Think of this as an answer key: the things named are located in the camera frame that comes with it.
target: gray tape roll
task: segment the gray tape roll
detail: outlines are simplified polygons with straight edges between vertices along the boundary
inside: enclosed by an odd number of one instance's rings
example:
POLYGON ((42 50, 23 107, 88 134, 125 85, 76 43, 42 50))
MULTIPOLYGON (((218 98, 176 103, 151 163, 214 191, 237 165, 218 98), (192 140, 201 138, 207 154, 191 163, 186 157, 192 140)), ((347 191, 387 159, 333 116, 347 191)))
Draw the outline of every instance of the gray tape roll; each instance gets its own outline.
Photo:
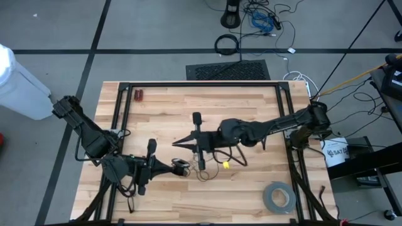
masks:
POLYGON ((263 202, 269 211, 277 214, 287 214, 295 209, 296 195, 292 188, 286 183, 273 182, 264 189, 263 202), (286 198, 286 202, 282 207, 277 206, 272 199, 272 193, 275 190, 281 191, 286 198))

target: black floor mat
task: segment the black floor mat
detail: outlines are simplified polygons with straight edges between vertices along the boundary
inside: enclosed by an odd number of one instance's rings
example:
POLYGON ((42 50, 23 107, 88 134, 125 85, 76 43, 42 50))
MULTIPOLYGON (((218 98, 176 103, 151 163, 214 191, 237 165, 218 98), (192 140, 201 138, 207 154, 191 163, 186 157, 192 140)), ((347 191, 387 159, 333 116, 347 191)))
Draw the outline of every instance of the black floor mat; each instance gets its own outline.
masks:
POLYGON ((187 65, 187 80, 271 80, 265 60, 187 65))

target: wooden tabletop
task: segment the wooden tabletop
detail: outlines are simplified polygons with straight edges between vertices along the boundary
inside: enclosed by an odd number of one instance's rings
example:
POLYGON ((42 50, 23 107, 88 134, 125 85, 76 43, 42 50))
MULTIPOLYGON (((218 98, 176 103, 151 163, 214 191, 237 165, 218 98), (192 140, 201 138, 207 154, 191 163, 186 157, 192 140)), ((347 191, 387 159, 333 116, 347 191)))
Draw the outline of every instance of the wooden tabletop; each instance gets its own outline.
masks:
MULTIPOLYGON (((95 114, 95 122, 103 129, 111 127, 118 85, 119 82, 103 84, 95 114)), ((292 81, 290 87, 294 109, 306 107, 309 100, 304 83, 292 81)), ((190 150, 171 145, 173 141, 194 130, 193 112, 201 112, 203 131, 214 131, 221 120, 232 117, 245 121, 268 121, 280 116, 273 87, 137 89, 143 89, 144 97, 142 102, 134 102, 134 98, 131 100, 127 126, 131 135, 124 141, 123 154, 144 156, 148 139, 154 138, 158 142, 156 157, 166 164, 170 164, 172 158, 196 163, 190 150)), ((284 93, 282 97, 287 111, 284 93)), ((123 95, 120 123, 124 100, 123 95)), ((310 145, 320 150, 318 141, 310 141, 310 145)), ((260 144, 253 148, 242 147, 242 150, 248 161, 247 167, 230 161, 231 168, 224 169, 214 160, 207 161, 211 156, 205 156, 206 172, 210 177, 217 174, 213 180, 198 180, 197 176, 200 175, 194 170, 187 178, 173 174, 157 176, 147 185, 145 196, 134 197, 134 213, 129 213, 127 199, 117 193, 112 220, 116 222, 119 218, 124 218, 126 222, 148 223, 288 223, 290 218, 297 219, 296 211, 278 215, 268 211, 262 201, 264 188, 273 181, 291 185, 282 133, 268 136, 265 151, 260 144)), ((236 149, 234 156, 239 157, 236 149)), ((335 200, 323 156, 309 149, 305 150, 304 156, 312 192, 318 197, 321 186, 326 187, 322 198, 327 210, 336 217, 335 200)), ((90 162, 84 163, 71 218, 82 214, 95 197, 101 175, 101 167, 96 168, 90 162)), ((203 173, 201 176, 205 178, 207 174, 203 173)), ((128 177, 123 179, 123 183, 128 181, 128 177)), ((302 190, 300 191, 304 217, 308 218, 305 197, 302 190)), ((108 197, 107 194, 104 203, 107 203, 108 197)), ((285 201, 280 193, 274 193, 273 198, 278 204, 285 201)), ((102 209, 102 218, 105 218, 105 212, 106 205, 102 209)))

